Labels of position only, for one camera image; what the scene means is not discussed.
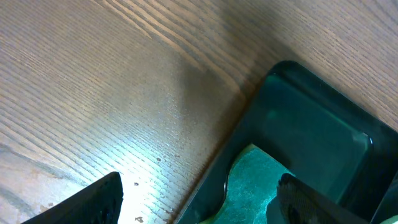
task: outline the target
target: dark green tray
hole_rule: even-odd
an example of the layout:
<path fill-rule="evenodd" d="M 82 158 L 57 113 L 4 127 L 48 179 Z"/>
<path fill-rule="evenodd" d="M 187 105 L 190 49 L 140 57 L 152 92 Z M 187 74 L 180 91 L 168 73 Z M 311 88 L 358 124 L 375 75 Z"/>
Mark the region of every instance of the dark green tray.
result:
<path fill-rule="evenodd" d="M 296 62 L 281 62 L 177 218 L 198 223 L 225 198 L 234 158 L 254 143 L 330 200 L 370 221 L 398 170 L 398 134 Z"/>

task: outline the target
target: wooden table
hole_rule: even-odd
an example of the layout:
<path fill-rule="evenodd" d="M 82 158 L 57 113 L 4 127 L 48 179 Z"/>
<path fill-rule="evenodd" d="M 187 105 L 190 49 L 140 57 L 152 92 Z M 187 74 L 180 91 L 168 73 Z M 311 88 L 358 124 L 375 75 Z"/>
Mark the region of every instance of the wooden table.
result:
<path fill-rule="evenodd" d="M 0 41 L 0 223 L 112 170 L 171 222 L 280 60 L 398 129 L 396 0 L 4 0 Z"/>

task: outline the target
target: wood grain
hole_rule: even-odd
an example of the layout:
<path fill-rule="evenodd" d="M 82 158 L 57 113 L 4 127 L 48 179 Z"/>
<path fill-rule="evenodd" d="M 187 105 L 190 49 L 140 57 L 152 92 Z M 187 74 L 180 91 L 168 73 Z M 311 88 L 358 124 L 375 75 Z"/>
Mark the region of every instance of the wood grain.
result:
<path fill-rule="evenodd" d="M 112 170 L 119 223 L 172 222 L 280 60 L 398 130 L 396 0 L 4 0 L 0 41 L 0 223 Z"/>

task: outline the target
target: green sponge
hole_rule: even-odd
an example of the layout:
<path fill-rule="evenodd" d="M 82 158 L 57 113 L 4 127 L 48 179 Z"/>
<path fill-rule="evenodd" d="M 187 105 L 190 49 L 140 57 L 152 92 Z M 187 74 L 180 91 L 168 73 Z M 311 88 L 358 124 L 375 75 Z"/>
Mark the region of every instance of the green sponge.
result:
<path fill-rule="evenodd" d="M 282 164 L 257 146 L 249 145 L 234 161 L 229 172 L 223 206 L 216 215 L 201 224 L 282 223 L 279 204 L 273 199 L 284 173 L 289 171 Z"/>

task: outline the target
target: green cloth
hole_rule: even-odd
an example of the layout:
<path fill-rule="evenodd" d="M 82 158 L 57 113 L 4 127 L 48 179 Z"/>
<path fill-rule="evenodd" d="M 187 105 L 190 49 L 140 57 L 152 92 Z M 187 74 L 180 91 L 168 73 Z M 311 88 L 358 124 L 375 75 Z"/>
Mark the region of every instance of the green cloth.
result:
<path fill-rule="evenodd" d="M 248 146 L 230 170 L 223 206 L 215 216 L 202 224 L 263 224 L 267 223 L 267 218 L 282 220 L 277 200 L 273 199 L 278 181 L 286 172 L 289 171 L 263 150 L 253 144 Z M 272 209 L 269 214 L 266 213 L 267 207 Z"/>

